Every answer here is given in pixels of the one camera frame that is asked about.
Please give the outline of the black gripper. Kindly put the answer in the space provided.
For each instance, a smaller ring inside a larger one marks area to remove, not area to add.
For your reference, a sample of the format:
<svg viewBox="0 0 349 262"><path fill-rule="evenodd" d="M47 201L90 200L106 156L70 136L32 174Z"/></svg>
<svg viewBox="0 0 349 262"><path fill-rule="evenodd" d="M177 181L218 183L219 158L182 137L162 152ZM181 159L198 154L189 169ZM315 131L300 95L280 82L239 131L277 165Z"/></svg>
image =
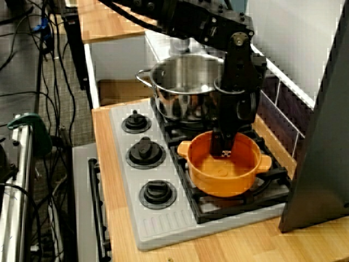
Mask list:
<svg viewBox="0 0 349 262"><path fill-rule="evenodd" d="M231 156L238 131L255 121L260 96L259 88L256 91L235 95L214 91L216 120L209 149L213 157Z"/></svg>

